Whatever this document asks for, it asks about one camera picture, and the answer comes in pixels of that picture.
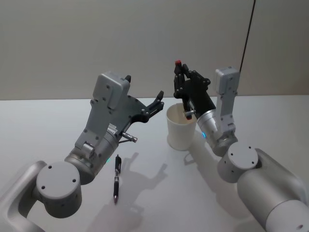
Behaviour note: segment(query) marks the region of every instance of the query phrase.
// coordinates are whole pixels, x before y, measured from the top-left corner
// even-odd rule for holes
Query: robot forearm
[[[180,61],[176,62],[175,74],[174,97],[183,100],[187,119],[195,114],[214,154],[222,157],[217,166],[220,177],[237,183],[239,197],[260,225],[267,232],[309,231],[303,182],[262,150],[238,142],[234,135],[232,111],[239,72],[231,67],[216,70],[216,108],[209,103],[207,78],[189,71]]]

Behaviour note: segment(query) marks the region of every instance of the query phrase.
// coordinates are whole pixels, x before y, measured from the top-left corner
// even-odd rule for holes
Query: pen
[[[118,202],[118,194],[119,194],[119,174],[121,173],[121,158],[119,155],[116,156],[115,159],[115,178],[114,178],[114,203]]]

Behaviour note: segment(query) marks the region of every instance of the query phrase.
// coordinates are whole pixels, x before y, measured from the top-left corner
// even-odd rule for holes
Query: table surface
[[[151,99],[141,99],[149,104]],[[82,187],[73,216],[56,219],[36,202],[28,218],[46,232],[262,232],[239,199],[236,186],[221,180],[218,158],[197,128],[189,151],[167,144],[166,110],[128,132],[136,144],[120,144],[96,179]],[[236,97],[236,136],[299,175],[309,186],[309,96]],[[26,163],[63,160],[85,127],[89,100],[0,101],[0,188]],[[120,195],[112,200],[114,157],[123,158]]]

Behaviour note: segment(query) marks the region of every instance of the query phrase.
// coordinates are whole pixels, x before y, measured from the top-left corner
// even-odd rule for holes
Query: robotic hand
[[[301,179],[262,150],[238,142],[233,119],[240,73],[227,67],[216,70],[214,106],[207,94],[211,83],[196,71],[175,62],[174,97],[182,99],[188,120],[194,114],[214,154],[222,157],[217,170],[267,232],[309,231],[306,187]]]
[[[131,76],[107,72],[98,77],[87,125],[65,161],[39,161],[21,171],[0,197],[3,232],[44,232],[27,219],[38,200],[57,218],[73,215],[82,203],[81,185],[90,183],[120,143],[137,138],[126,133],[134,122],[146,123],[163,109],[163,91],[148,106],[127,95]]]

